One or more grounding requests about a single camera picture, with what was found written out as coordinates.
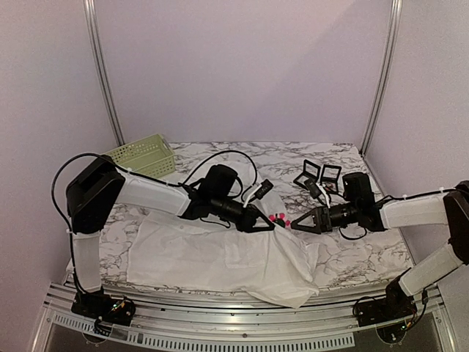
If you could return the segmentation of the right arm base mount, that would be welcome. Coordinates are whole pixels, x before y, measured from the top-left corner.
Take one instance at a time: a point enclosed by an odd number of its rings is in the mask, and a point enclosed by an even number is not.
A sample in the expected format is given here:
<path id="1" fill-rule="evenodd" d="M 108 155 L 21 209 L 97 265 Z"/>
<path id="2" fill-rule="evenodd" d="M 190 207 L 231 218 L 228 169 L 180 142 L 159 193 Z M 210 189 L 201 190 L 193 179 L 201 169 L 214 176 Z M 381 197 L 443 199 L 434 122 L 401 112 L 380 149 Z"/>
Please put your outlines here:
<path id="1" fill-rule="evenodd" d="M 352 306 L 352 315 L 358 320 L 359 326 L 370 326 L 411 315 L 411 319 L 402 324 L 401 330 L 408 330 L 421 319 L 412 296 L 391 293 L 387 293 L 384 298 L 361 297 Z"/>

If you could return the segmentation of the pink flower brooch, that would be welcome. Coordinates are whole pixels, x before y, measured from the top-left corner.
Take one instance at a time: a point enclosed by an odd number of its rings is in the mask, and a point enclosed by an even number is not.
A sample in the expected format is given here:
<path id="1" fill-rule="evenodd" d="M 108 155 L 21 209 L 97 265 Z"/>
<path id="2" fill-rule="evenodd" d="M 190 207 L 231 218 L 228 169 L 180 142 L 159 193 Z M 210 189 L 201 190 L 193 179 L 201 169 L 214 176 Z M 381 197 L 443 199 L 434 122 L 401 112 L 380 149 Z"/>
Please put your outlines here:
<path id="1" fill-rule="evenodd" d="M 280 227 L 290 227 L 291 221 L 287 218 L 285 213 L 275 213 L 268 216 L 269 220 Z"/>

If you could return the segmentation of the white button shirt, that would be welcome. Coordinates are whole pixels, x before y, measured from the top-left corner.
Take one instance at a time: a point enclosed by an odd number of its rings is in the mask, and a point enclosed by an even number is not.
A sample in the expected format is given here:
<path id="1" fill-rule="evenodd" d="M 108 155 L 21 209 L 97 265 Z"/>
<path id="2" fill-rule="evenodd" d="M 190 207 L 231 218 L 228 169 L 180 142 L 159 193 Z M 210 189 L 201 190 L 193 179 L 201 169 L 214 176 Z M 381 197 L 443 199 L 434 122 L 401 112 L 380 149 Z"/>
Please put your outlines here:
<path id="1" fill-rule="evenodd" d="M 319 246 L 290 229 L 246 233 L 161 211 L 144 218 L 128 254 L 127 281 L 147 287 L 217 292 L 299 308 L 319 293 Z"/>

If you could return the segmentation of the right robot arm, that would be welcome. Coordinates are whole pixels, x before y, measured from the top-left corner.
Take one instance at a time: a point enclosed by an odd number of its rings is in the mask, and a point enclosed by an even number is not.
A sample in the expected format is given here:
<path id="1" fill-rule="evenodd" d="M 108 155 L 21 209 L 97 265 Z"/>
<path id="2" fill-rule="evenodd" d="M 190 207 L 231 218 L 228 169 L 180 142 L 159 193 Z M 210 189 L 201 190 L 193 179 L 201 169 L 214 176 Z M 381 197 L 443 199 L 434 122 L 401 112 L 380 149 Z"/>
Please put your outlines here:
<path id="1" fill-rule="evenodd" d="M 459 267 L 468 264 L 468 182 L 412 196 L 374 198 L 369 176 L 362 172 L 345 175 L 344 202 L 321 206 L 292 221 L 294 230 L 323 234 L 357 224 L 368 232 L 444 224 L 450 237 L 447 244 L 431 253 L 415 267 L 395 278 L 385 289 L 379 313 L 395 319 L 406 310 L 412 297 Z"/>

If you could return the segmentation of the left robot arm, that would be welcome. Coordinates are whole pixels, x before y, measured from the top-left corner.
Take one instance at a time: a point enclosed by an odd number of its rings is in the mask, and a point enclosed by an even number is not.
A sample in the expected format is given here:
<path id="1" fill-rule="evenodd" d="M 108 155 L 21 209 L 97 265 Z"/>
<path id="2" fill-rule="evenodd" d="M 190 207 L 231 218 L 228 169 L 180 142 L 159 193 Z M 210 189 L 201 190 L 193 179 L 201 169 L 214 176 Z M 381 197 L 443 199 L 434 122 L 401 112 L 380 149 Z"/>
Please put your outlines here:
<path id="1" fill-rule="evenodd" d="M 73 282 L 80 305 L 93 318 L 109 311 L 100 278 L 99 237 L 115 204 L 158 210 L 185 220 L 214 215 L 240 232 L 271 231 L 274 224 L 252 199 L 272 189 L 265 180 L 254 181 L 244 202 L 230 191 L 240 182 L 238 173 L 224 164 L 211 166 L 204 177 L 170 183 L 116 164 L 108 155 L 90 153 L 93 159 L 65 189 L 66 209 L 59 215 L 67 225 Z"/>

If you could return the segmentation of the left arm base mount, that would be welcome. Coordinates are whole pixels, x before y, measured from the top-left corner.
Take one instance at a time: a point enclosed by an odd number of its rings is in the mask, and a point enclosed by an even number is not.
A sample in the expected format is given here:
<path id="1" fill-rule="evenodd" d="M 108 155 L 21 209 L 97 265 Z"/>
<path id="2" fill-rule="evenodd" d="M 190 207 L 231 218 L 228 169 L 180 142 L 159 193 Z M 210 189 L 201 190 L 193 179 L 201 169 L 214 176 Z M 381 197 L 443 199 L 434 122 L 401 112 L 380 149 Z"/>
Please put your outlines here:
<path id="1" fill-rule="evenodd" d="M 113 298 L 105 293 L 77 293 L 71 312 L 100 322 L 129 326 L 136 305 L 125 296 Z"/>

